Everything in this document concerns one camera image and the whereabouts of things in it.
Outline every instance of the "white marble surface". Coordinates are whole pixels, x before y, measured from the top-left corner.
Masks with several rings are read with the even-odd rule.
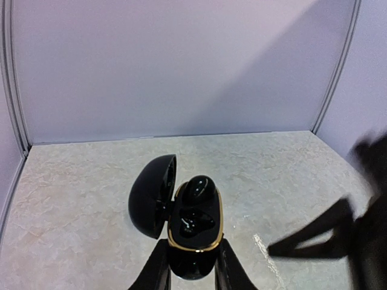
[[[156,240],[137,231],[128,194],[156,156],[178,155],[177,185],[213,178],[224,233],[258,289],[350,289],[345,259],[272,260],[265,247],[343,195],[366,206],[360,176],[310,132],[155,138],[34,146],[13,199],[0,289],[127,289]],[[214,289],[172,278],[172,289]]]

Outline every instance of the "black charging case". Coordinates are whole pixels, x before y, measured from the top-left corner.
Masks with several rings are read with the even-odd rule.
[[[167,253],[171,269],[182,278],[198,279],[213,268],[223,238],[221,195],[213,184],[215,194],[212,198],[187,205],[183,199],[188,194],[189,182],[180,185],[174,196],[176,172],[176,155],[160,156],[149,162],[132,186],[129,215],[139,231],[154,239],[160,237],[167,221]],[[208,176],[197,178],[212,182]],[[187,233],[187,214],[193,218],[201,216],[206,224],[204,230]]]

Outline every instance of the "white backdrop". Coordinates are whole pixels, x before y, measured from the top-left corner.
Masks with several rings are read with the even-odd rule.
[[[348,160],[365,133],[387,129],[386,13],[386,1],[362,1],[350,53],[317,133]]]
[[[14,1],[33,143],[307,130],[353,0]]]

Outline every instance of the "black earbud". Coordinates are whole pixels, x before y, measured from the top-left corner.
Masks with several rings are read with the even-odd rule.
[[[216,194],[215,183],[205,175],[198,175],[188,183],[182,199],[184,205],[198,205],[212,199]]]
[[[208,214],[197,208],[180,210],[180,218],[180,236],[185,238],[194,237],[215,225],[215,222]]]

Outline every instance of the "open charging case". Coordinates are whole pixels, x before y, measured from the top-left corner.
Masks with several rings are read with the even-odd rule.
[[[221,196],[204,175],[183,183],[174,194],[176,172],[176,155],[149,162],[132,186],[129,215],[139,231],[154,239],[167,221],[171,269],[182,278],[198,279],[213,268],[223,238]],[[209,195],[198,199],[205,190]]]

